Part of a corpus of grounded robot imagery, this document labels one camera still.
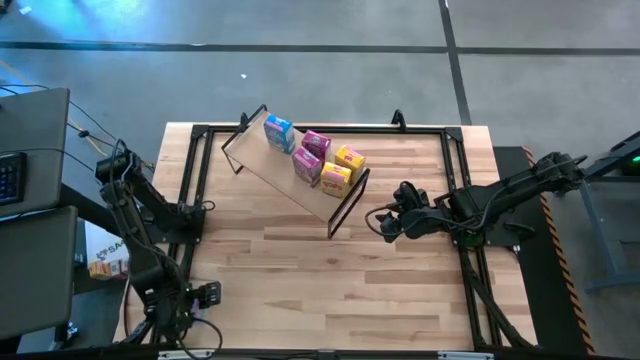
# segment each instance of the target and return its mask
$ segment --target wooden tabletop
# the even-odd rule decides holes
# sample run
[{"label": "wooden tabletop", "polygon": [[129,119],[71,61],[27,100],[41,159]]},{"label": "wooden tabletop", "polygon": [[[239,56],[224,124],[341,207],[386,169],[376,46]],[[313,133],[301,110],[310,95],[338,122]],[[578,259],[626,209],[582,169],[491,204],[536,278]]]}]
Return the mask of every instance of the wooden tabletop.
[{"label": "wooden tabletop", "polygon": [[[168,201],[178,198],[192,125],[167,124],[153,184]],[[488,128],[462,129],[472,182],[496,181]],[[204,199],[215,201],[216,209],[207,214],[192,270],[196,286],[222,282],[222,304],[203,316],[220,327],[225,348],[473,348],[459,258],[449,236],[400,237],[387,244],[364,223],[367,210],[393,201],[403,180],[424,188],[430,200],[447,192],[439,138],[327,134],[365,155],[371,168],[362,199],[327,239],[322,220],[246,169],[234,175],[220,149],[229,135],[215,135]],[[202,146],[198,151],[191,191]],[[461,184],[457,161],[454,167]],[[515,256],[499,248],[486,253],[496,302],[536,343]],[[128,303],[133,329],[143,319],[134,291]],[[479,310],[489,341],[484,307]],[[115,340],[121,338],[122,321]],[[185,343],[214,347],[217,341],[212,330],[197,324]]]}]

